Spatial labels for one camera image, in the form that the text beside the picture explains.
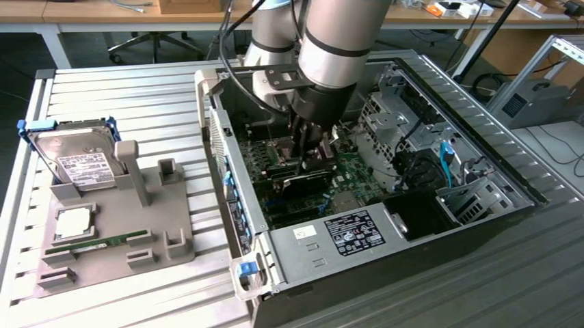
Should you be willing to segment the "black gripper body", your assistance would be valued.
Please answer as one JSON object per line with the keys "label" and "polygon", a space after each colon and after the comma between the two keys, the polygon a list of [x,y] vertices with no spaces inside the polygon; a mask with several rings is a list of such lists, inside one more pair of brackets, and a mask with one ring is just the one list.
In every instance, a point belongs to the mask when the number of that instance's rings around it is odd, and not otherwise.
{"label": "black gripper body", "polygon": [[355,91],[355,84],[331,89],[313,85],[295,90],[291,109],[307,122],[329,129],[340,119]]}

